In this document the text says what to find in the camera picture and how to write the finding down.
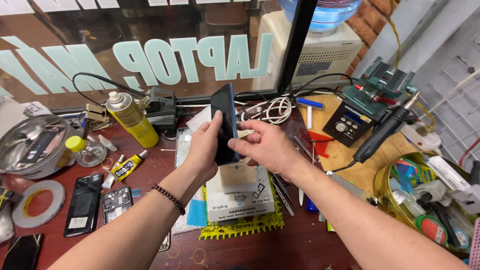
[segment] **forearm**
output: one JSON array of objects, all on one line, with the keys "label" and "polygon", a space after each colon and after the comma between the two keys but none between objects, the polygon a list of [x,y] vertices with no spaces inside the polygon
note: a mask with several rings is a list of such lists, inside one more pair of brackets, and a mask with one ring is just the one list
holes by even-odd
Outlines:
[{"label": "forearm", "polygon": [[305,163],[301,171],[302,177],[293,182],[325,215],[364,269],[468,269],[439,245],[362,202],[311,164]]},{"label": "forearm", "polygon": [[[183,206],[200,187],[196,174],[178,168],[158,184]],[[180,211],[166,196],[151,191],[131,209],[79,242],[51,269],[147,269]]]}]

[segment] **hand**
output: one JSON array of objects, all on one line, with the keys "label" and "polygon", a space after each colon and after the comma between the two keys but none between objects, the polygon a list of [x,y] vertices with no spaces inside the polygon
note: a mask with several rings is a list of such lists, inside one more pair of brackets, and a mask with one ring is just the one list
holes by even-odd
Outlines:
[{"label": "hand", "polygon": [[203,123],[192,134],[190,151],[182,164],[183,168],[193,170],[201,185],[212,179],[218,171],[215,155],[218,147],[218,130],[222,126],[222,121],[222,112],[217,110],[211,122]]},{"label": "hand", "polygon": [[237,124],[239,130],[253,129],[255,132],[246,136],[246,140],[230,139],[228,147],[248,156],[269,171],[279,174],[291,181],[301,174],[301,168],[307,161],[294,147],[285,133],[276,125],[258,120]]}]

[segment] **black phone screen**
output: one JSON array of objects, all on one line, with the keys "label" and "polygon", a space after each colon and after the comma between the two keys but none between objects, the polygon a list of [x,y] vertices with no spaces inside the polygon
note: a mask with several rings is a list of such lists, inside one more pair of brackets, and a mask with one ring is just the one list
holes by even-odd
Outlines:
[{"label": "black phone screen", "polygon": [[75,181],[63,236],[71,237],[95,230],[102,181],[103,174],[80,177]]},{"label": "black phone screen", "polygon": [[223,114],[222,127],[218,131],[218,149],[215,162],[218,166],[235,163],[240,160],[238,153],[228,148],[228,140],[237,138],[237,122],[235,118],[235,107],[233,105],[232,83],[224,85],[217,92],[212,94],[210,99],[212,118],[217,110]]}]

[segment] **blue screwdriver handle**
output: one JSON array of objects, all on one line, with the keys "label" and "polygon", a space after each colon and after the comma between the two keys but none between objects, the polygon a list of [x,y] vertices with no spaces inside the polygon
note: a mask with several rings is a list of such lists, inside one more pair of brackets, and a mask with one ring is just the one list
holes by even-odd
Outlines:
[{"label": "blue screwdriver handle", "polygon": [[307,211],[310,213],[317,214],[319,212],[318,208],[313,204],[312,200],[307,197]]}]

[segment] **glass window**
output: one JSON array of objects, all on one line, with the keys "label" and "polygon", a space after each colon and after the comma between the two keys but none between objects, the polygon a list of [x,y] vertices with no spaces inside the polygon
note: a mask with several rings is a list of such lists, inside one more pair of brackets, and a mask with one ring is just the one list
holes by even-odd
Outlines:
[{"label": "glass window", "polygon": [[[278,0],[0,0],[0,96],[83,105],[78,72],[177,97],[273,89],[291,20]],[[75,84],[99,102],[116,88]]]}]

